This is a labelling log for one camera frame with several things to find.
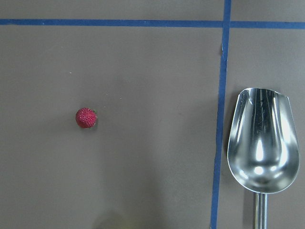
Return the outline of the red strawberry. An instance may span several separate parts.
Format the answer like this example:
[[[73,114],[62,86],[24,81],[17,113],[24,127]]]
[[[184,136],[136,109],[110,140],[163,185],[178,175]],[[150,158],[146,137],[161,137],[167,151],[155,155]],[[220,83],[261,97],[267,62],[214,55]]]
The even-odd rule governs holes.
[[[97,114],[94,110],[84,107],[77,111],[75,120],[79,127],[91,128],[97,122]]]

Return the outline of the metal scoop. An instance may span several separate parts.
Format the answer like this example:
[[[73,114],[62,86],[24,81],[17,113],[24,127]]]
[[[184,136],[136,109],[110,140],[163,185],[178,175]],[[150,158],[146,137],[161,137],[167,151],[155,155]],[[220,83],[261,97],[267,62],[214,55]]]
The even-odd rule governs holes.
[[[289,98],[246,88],[237,98],[227,148],[235,180],[254,193],[253,228],[268,227],[268,195],[295,181],[300,154]]]

